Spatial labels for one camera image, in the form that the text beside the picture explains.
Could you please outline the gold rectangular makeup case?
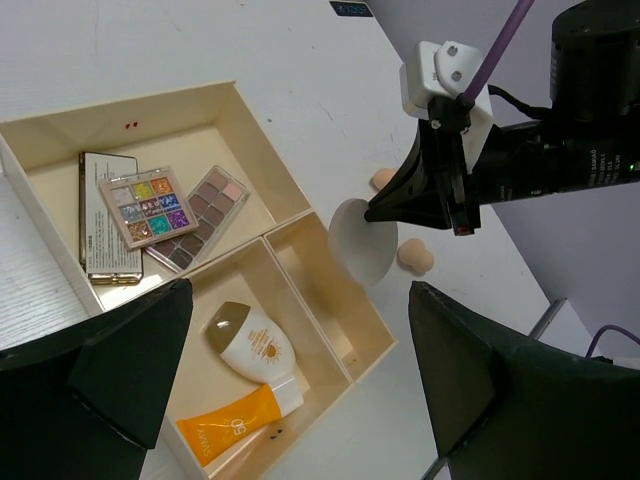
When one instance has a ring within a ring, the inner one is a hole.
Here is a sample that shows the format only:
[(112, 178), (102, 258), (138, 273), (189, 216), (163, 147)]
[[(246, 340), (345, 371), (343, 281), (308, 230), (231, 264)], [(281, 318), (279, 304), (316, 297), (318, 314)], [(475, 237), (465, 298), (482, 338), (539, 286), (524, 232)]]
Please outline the gold rectangular makeup case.
[(84, 151), (79, 154), (79, 261), (93, 285), (136, 285), (143, 257), (130, 251), (111, 218), (99, 184), (138, 171), (129, 156)]

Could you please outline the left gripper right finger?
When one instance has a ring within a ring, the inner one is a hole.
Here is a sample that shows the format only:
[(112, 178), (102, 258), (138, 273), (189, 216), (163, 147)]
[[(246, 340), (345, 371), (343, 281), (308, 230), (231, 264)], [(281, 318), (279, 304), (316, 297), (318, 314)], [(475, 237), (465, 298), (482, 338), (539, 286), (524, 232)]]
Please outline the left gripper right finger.
[(541, 343), (425, 282), (409, 324), (437, 450), (454, 479), (635, 479), (639, 373)]

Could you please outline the orange sunscreen tube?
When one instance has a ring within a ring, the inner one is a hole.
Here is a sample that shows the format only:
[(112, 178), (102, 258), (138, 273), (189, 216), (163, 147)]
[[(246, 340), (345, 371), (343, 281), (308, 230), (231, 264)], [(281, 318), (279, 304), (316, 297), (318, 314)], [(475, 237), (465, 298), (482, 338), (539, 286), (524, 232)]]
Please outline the orange sunscreen tube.
[(179, 420), (176, 425), (201, 467), (260, 428), (279, 421), (304, 403), (293, 374), (264, 384), (218, 410)]

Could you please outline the round cream powder puff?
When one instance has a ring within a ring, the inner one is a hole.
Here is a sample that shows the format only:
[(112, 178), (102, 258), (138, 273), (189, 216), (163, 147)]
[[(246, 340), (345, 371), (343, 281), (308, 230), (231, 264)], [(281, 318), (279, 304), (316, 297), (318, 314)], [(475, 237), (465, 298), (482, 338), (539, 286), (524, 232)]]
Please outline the round cream powder puff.
[(335, 211), (328, 230), (332, 255), (363, 287), (378, 284), (391, 268), (399, 231), (396, 222), (368, 222), (367, 210), (364, 199), (345, 200)]

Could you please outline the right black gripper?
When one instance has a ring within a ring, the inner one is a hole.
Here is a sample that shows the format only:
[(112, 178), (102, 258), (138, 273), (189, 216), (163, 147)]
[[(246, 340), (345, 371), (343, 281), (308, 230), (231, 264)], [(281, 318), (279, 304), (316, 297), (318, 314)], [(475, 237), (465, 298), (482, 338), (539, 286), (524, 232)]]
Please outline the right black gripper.
[(639, 122), (494, 126), (472, 169), (462, 139), (420, 121), (414, 145), (368, 203), (368, 222), (402, 222), (457, 236), (481, 225), (483, 205), (635, 183)]

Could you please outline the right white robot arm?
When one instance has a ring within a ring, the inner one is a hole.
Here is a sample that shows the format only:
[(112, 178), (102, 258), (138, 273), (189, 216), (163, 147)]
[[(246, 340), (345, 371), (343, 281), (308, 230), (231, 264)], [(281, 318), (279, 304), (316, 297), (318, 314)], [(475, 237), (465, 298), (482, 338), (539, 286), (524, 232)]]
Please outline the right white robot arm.
[(583, 1), (553, 21), (550, 107), (515, 104), (521, 124), (496, 125), (489, 81), (530, 9), (516, 4), (488, 52), (419, 42), (400, 70), (414, 144), (371, 199), (367, 222), (402, 222), (458, 236), (480, 209), (639, 179), (639, 5)]

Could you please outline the brown eyeshadow palette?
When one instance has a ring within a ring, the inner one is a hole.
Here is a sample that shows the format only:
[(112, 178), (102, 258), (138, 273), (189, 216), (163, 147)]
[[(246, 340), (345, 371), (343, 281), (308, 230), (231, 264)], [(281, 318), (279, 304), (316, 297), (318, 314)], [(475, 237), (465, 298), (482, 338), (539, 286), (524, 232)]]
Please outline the brown eyeshadow palette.
[(250, 194), (228, 171), (219, 165), (213, 166), (188, 196), (198, 227), (188, 234), (152, 245), (145, 252), (175, 273), (188, 270), (213, 250)]

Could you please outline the beige makeup sponge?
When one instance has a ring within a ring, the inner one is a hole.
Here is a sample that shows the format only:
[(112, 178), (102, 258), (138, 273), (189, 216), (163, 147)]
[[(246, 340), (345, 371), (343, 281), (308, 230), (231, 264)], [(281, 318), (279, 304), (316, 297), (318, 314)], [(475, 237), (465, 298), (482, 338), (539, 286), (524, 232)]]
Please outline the beige makeup sponge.
[(395, 176), (397, 168), (381, 168), (371, 177), (370, 184), (377, 191), (382, 190)]
[(435, 260), (431, 251), (418, 238), (411, 238), (397, 250), (399, 263), (416, 275), (424, 275), (434, 267)]

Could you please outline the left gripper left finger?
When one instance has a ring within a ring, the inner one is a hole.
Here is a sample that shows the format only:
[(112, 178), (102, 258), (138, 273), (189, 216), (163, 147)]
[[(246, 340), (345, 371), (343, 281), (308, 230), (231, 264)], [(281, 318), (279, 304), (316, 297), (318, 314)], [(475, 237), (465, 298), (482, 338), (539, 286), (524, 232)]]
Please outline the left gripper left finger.
[(192, 311), (192, 284), (177, 279), (2, 351), (2, 478), (138, 478)]

